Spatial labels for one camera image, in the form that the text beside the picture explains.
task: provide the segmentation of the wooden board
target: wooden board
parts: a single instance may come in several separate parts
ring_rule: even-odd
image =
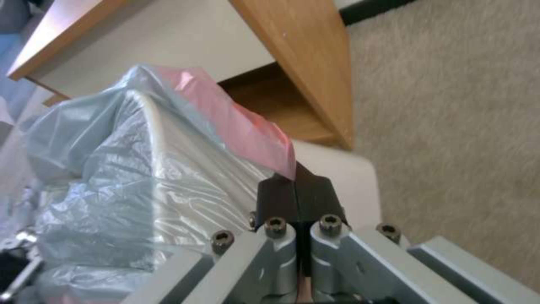
[[[132,0],[30,77],[77,97],[110,87],[135,64],[199,66],[222,81],[272,62],[228,1]]]
[[[55,0],[12,64],[13,80],[33,72],[126,0]]]
[[[230,0],[346,148],[353,146],[349,40],[332,1]]]
[[[334,134],[277,64],[219,83],[234,101],[276,123],[294,139],[331,145]]]

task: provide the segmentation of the plastic bag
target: plastic bag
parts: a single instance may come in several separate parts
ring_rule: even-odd
[[[273,172],[231,150],[249,157],[254,150],[241,144],[260,143],[258,149],[274,150],[275,162],[263,165],[282,170],[294,162],[292,145],[276,126],[223,99],[219,93],[225,93],[201,73],[181,71],[181,80],[189,79],[175,91],[170,70],[165,80],[153,68],[134,67],[114,87],[62,103],[29,129],[29,161],[46,182],[45,207],[36,221],[38,248],[49,268],[38,280],[45,301],[63,299],[55,290],[70,290],[74,302],[94,302],[102,293],[121,298],[125,286],[139,282],[136,274],[127,275],[130,269],[153,271],[175,246],[209,253],[217,230],[238,235],[249,229],[257,185]],[[228,118],[212,113],[208,102],[224,103],[217,108],[225,108]],[[227,133],[237,132],[239,121],[240,129],[261,137],[242,142],[254,135]],[[81,272],[81,265],[88,267],[86,280],[65,279]],[[113,283],[107,292],[94,288],[103,284],[103,272],[91,269],[103,267],[111,270],[111,282],[125,276],[134,283]]]

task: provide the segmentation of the metal bolt head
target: metal bolt head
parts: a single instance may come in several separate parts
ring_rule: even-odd
[[[265,221],[265,232],[271,239],[279,239],[287,232],[287,221],[283,217],[271,217]]]
[[[326,236],[338,236],[341,232],[341,219],[334,214],[325,214],[319,220],[319,228]]]
[[[396,244],[400,243],[401,230],[396,225],[390,223],[380,223],[377,225],[376,229],[392,242]]]
[[[234,235],[229,230],[220,230],[212,235],[212,251],[222,255],[234,243]]]
[[[251,211],[249,213],[249,226],[253,229],[255,228],[255,225],[256,225],[256,217],[257,217],[257,213],[255,213],[255,211]]]

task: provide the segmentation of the black metal part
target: black metal part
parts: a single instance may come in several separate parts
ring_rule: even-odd
[[[283,217],[271,217],[265,221],[265,232],[271,239],[279,239],[287,232],[287,222]]]
[[[222,255],[234,243],[234,235],[229,230],[220,230],[212,235],[211,245],[215,254]]]
[[[306,276],[311,275],[309,229],[323,215],[334,214],[347,224],[330,179],[296,163],[296,179],[279,174],[259,183],[255,227],[271,217],[282,217],[296,230],[296,257]]]
[[[319,220],[319,228],[326,236],[335,237],[341,232],[341,219],[337,215],[325,214]]]
[[[377,231],[392,242],[399,244],[401,239],[401,230],[394,224],[380,223],[376,227]]]
[[[414,0],[362,0],[339,10],[343,23],[351,25],[396,9]]]

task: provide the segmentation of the carpet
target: carpet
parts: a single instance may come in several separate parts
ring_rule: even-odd
[[[418,0],[348,27],[385,221],[540,292],[540,1]]]

